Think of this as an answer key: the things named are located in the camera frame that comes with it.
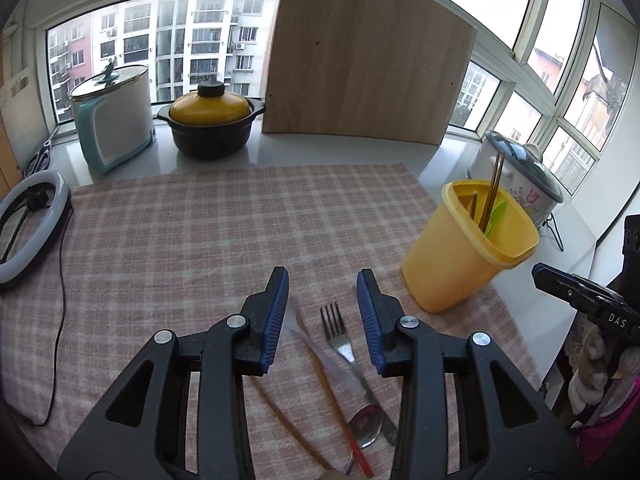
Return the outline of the gloved right hand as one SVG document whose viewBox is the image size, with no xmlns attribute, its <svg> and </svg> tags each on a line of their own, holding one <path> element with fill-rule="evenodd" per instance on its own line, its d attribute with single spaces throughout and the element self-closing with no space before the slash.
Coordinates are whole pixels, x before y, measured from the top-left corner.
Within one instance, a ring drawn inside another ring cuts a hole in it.
<svg viewBox="0 0 640 480">
<path fill-rule="evenodd" d="M 565 345 L 573 376 L 568 400 L 575 417 L 576 444 L 585 465 L 594 466 L 623 434 L 631 417 L 639 411 L 639 348 L 622 351 L 617 364 L 607 358 L 608 341 L 600 327 L 589 321 L 574 330 Z"/>
</svg>

